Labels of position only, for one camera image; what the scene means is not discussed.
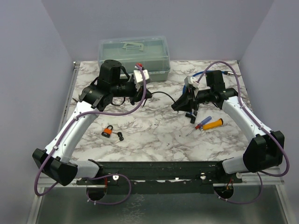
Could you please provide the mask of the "clear green plastic storage box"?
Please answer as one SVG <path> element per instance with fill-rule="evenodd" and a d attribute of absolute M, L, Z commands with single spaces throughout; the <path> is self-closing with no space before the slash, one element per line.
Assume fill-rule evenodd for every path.
<path fill-rule="evenodd" d="M 127 73 L 132 73 L 135 64 L 148 70 L 152 82 L 166 81 L 170 72 L 170 55 L 165 36 L 114 38 L 99 43 L 98 65 L 105 60 L 119 61 Z"/>

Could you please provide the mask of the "small black keys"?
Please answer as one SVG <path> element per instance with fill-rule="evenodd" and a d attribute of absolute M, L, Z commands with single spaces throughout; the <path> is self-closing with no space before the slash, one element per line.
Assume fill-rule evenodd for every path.
<path fill-rule="evenodd" d="M 117 136 L 118 136 L 118 140 L 115 142 L 115 144 L 118 143 L 118 142 L 124 141 L 124 137 L 123 137 L 122 132 L 118 132 Z"/>

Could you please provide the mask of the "orange padlock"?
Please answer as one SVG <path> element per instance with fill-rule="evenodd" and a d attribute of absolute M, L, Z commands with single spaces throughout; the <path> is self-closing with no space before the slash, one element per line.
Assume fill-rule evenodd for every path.
<path fill-rule="evenodd" d="M 113 126 L 112 125 L 108 125 L 101 133 L 102 136 L 106 137 L 106 138 L 110 138 L 112 132 L 113 132 Z"/>

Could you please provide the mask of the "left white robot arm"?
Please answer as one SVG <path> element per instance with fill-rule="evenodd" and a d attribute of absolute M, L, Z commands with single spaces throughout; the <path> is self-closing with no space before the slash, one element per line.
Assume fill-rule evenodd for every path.
<path fill-rule="evenodd" d="M 87 160 L 71 162 L 75 147 L 88 127 L 99 115 L 109 115 L 104 109 L 112 103 L 113 98 L 129 98 L 131 104 L 142 104 L 151 97 L 146 85 L 150 76 L 141 64 L 135 65 L 133 75 L 121 78 L 125 71 L 116 60 L 106 60 L 100 67 L 99 75 L 82 90 L 74 112 L 64 127 L 44 149 L 33 152 L 33 160 L 40 173 L 46 174 L 57 183 L 66 186 L 73 179 L 88 178 L 93 184 L 103 181 L 103 172 L 99 163 Z"/>

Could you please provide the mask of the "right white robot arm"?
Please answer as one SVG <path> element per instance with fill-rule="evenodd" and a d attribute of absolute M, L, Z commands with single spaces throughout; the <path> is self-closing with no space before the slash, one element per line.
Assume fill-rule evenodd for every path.
<path fill-rule="evenodd" d="M 249 145 L 244 154 L 220 162 L 220 168 L 215 171 L 216 180 L 225 183 L 234 173 L 255 173 L 280 165 L 284 135 L 261 122 L 235 89 L 225 87 L 221 71 L 208 72 L 205 77 L 208 86 L 205 90 L 199 89 L 195 77 L 186 77 L 185 90 L 171 107 L 174 111 L 195 112 L 200 104 L 214 103 L 233 119 L 246 136 Z"/>

